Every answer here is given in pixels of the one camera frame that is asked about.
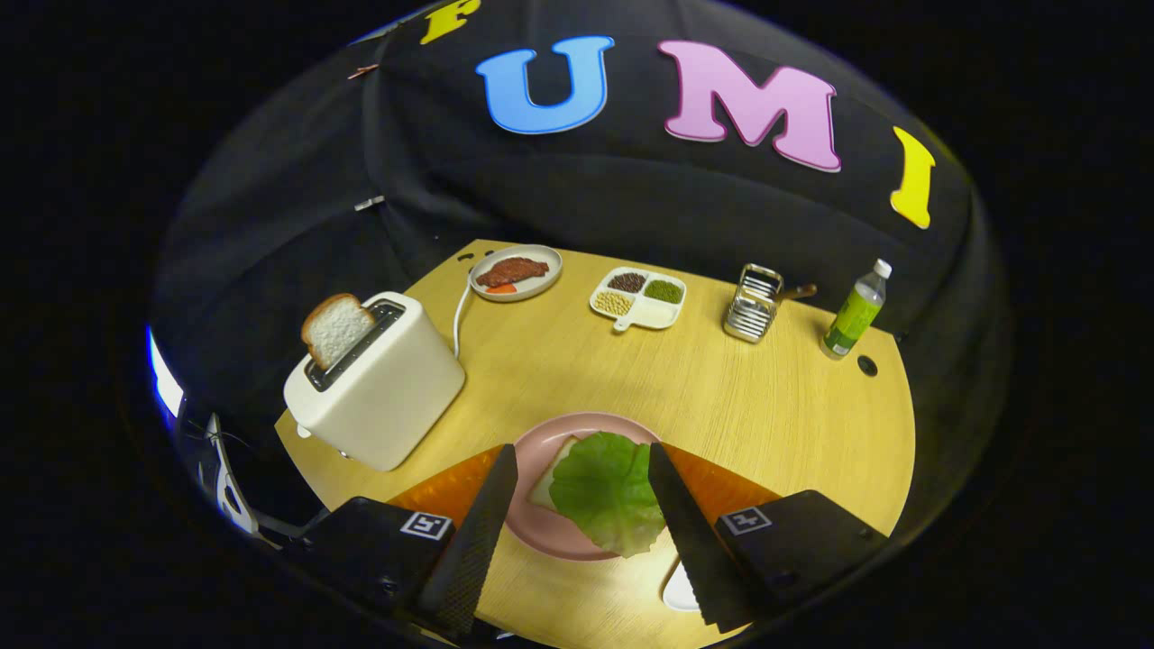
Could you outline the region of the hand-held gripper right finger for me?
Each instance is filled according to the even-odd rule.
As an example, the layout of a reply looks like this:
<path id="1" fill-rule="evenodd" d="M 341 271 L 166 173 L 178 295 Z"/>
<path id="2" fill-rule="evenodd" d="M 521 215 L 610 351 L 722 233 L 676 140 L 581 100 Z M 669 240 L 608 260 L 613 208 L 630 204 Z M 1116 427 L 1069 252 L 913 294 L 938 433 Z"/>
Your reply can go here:
<path id="1" fill-rule="evenodd" d="M 718 631 L 804 607 L 889 545 L 818 490 L 779 497 L 672 443 L 652 443 L 649 455 L 649 483 L 700 616 Z"/>

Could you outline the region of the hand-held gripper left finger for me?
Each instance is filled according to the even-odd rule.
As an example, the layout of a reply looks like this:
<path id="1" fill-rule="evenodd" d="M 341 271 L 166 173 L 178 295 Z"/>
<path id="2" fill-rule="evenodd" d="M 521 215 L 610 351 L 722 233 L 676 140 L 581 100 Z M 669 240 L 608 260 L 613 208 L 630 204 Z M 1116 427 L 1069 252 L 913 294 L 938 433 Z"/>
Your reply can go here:
<path id="1" fill-rule="evenodd" d="M 465 637 L 517 482 L 515 448 L 500 443 L 387 501 L 350 498 L 286 559 L 376 616 Z"/>

